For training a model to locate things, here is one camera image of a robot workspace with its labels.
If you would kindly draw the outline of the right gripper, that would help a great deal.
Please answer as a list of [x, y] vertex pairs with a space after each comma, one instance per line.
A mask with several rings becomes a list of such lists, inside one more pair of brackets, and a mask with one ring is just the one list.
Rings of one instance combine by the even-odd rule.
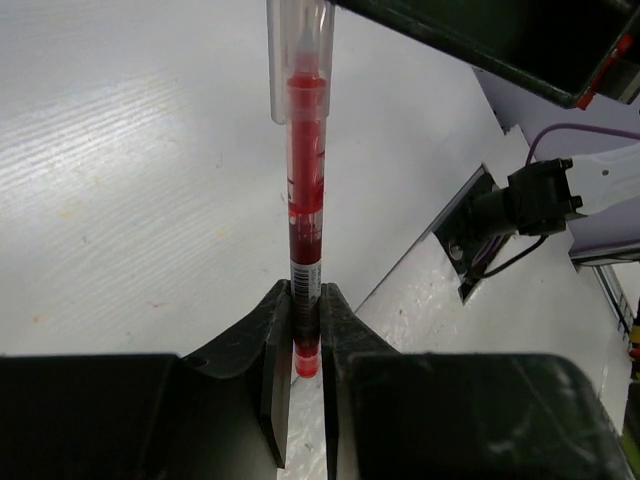
[[639, 95], [639, 2], [342, 0], [340, 7], [563, 108]]

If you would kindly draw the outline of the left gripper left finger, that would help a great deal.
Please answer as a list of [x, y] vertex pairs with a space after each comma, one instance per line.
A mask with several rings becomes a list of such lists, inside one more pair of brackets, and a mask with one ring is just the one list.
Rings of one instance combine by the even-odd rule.
[[286, 461], [289, 284], [186, 356], [3, 357], [5, 479], [273, 479]]

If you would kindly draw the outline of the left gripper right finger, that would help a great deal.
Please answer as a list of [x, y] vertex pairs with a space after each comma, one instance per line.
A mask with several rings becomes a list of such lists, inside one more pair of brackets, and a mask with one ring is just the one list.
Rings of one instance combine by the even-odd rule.
[[626, 479], [586, 375], [539, 353], [402, 354], [339, 287], [319, 301], [331, 479]]

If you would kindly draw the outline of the red gel pen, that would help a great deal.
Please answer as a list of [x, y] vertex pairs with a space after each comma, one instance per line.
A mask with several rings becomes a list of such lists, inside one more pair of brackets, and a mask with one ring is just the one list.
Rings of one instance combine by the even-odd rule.
[[310, 379], [320, 365], [317, 302], [321, 293], [324, 201], [324, 100], [319, 78], [296, 74], [287, 82], [287, 187], [294, 364]]

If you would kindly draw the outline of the clear pen cap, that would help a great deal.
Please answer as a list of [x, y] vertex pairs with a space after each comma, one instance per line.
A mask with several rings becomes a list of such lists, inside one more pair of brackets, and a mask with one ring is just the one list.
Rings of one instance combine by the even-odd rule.
[[266, 2], [271, 118], [289, 116], [287, 82], [296, 74], [331, 86], [335, 8], [329, 1]]

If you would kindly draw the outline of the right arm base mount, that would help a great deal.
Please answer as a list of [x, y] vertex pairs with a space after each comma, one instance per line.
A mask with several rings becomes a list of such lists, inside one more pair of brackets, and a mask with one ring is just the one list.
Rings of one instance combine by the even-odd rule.
[[[432, 232], [458, 275], [463, 301], [481, 281], [523, 259], [580, 217], [582, 199], [570, 192], [567, 179], [572, 167], [570, 159], [534, 162], [509, 175], [504, 187], [481, 168], [437, 217]], [[536, 242], [493, 267], [491, 262], [515, 235], [534, 237]]]

